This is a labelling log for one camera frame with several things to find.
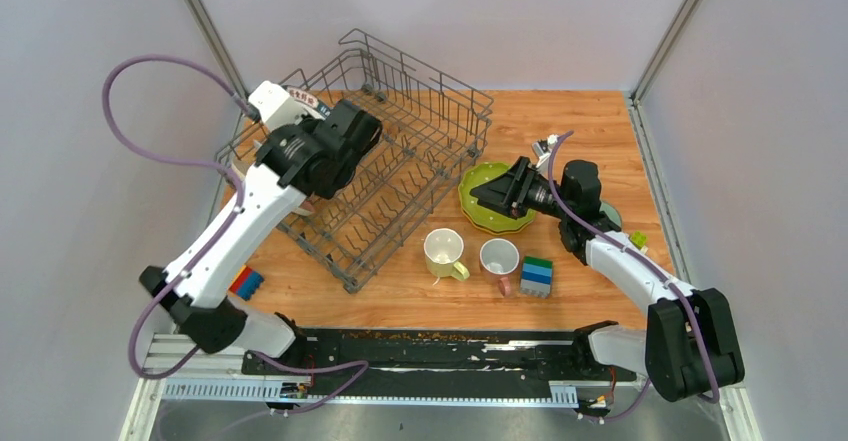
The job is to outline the cream and pink plate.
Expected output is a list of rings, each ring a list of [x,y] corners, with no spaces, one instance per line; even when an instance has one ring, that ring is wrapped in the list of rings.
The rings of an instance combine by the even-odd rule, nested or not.
[[[294,208],[292,212],[299,216],[309,217],[316,213],[316,206],[311,200],[306,199],[298,207]]]

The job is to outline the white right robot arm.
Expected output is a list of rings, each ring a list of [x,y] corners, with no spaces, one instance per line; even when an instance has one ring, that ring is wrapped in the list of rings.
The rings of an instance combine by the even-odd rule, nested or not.
[[[643,312],[646,326],[605,321],[578,329],[571,364],[584,378],[620,367],[646,376],[669,402],[715,396],[743,381],[745,365],[731,307],[715,288],[697,289],[646,257],[609,215],[595,163],[568,162],[559,182],[526,157],[471,188],[476,204],[517,219],[529,211],[559,221],[567,252],[603,275]]]

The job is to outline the grey wire dish rack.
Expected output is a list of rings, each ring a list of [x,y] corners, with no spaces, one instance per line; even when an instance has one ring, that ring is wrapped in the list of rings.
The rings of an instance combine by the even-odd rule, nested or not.
[[[316,72],[296,69],[280,82],[328,106],[351,101],[382,121],[382,139],[348,187],[314,198],[314,214],[281,219],[249,259],[280,247],[305,262],[301,273],[334,277],[354,294],[480,161],[494,100],[361,29],[338,43]]]

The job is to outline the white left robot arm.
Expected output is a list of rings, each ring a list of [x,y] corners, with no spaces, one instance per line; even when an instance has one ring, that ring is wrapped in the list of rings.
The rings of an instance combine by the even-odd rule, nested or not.
[[[213,222],[166,267],[147,267],[140,284],[203,352],[237,346],[267,354],[283,374],[298,372],[307,350],[293,327],[229,288],[283,218],[307,198],[330,199],[352,181],[382,131],[378,118],[346,99],[326,118],[305,116],[271,130]]]

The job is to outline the teal rimmed plate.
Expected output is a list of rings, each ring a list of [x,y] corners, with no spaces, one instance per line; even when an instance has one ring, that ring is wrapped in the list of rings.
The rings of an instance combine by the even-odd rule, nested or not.
[[[290,85],[284,85],[283,88],[292,98],[304,106],[311,117],[326,119],[331,114],[332,108],[310,92]]]

